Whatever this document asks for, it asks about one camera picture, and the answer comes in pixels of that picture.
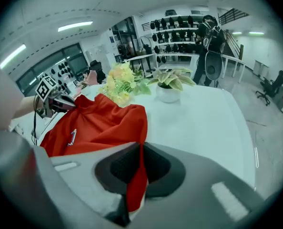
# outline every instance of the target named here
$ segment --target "black headphones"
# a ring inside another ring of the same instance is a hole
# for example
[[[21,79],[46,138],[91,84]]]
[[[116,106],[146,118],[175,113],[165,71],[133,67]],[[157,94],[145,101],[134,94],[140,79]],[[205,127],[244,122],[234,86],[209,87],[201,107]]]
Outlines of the black headphones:
[[[205,20],[212,20],[212,21],[214,21],[214,18],[213,18],[213,16],[211,16],[211,15],[205,15],[204,17],[203,17],[203,22],[205,22]]]

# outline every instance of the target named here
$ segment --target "red cloth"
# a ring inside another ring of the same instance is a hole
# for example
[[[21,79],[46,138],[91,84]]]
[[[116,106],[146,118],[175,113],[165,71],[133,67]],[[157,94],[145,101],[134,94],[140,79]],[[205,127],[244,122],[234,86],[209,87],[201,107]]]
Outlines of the red cloth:
[[[120,108],[99,94],[94,101],[84,95],[44,137],[41,146],[49,157],[102,150],[128,142],[139,142],[140,167],[127,186],[129,212],[140,207],[146,190],[147,175],[143,164],[143,144],[147,135],[147,116],[143,106],[131,104]]]

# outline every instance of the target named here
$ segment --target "white flower pot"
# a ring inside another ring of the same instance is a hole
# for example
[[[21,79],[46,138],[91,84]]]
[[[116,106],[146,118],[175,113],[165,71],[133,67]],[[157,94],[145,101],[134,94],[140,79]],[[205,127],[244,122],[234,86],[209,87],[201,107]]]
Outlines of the white flower pot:
[[[81,89],[81,93],[82,93],[84,96],[87,96],[88,94],[90,94],[90,93],[91,93],[91,88],[90,88],[90,86],[87,86],[87,87]]]
[[[180,99],[181,92],[172,88],[162,88],[159,85],[156,86],[156,95],[159,100],[164,103],[173,103]]]

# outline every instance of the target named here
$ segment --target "ceiling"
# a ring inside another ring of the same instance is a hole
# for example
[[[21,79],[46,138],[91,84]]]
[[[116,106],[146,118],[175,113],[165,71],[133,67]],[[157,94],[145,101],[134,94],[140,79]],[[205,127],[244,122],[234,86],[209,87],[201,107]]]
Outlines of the ceiling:
[[[23,43],[26,45],[3,69],[15,80],[50,53],[83,37],[99,35],[133,14],[167,5],[209,3],[249,14],[271,14],[261,0],[15,0],[0,20],[0,62]],[[61,26],[83,21],[93,24],[58,32]]]

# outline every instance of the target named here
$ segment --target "black chair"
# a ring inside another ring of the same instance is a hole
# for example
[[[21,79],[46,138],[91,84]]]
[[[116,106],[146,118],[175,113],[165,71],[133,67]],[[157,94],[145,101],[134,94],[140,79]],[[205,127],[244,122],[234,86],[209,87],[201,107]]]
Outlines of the black chair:
[[[283,71],[279,71],[279,74],[275,81],[268,81],[267,79],[264,79],[264,82],[260,82],[260,84],[263,86],[264,93],[256,91],[256,94],[259,93],[259,96],[257,96],[257,98],[263,97],[266,101],[267,106],[271,103],[267,96],[275,97],[275,95],[279,92],[279,88],[283,84]]]
[[[89,67],[89,72],[90,70],[92,71],[96,71],[97,73],[97,82],[99,84],[102,84],[103,80],[105,79],[105,74],[102,71],[102,66],[101,66],[101,62],[97,62],[97,60],[93,60],[92,62],[90,62],[90,67]]]

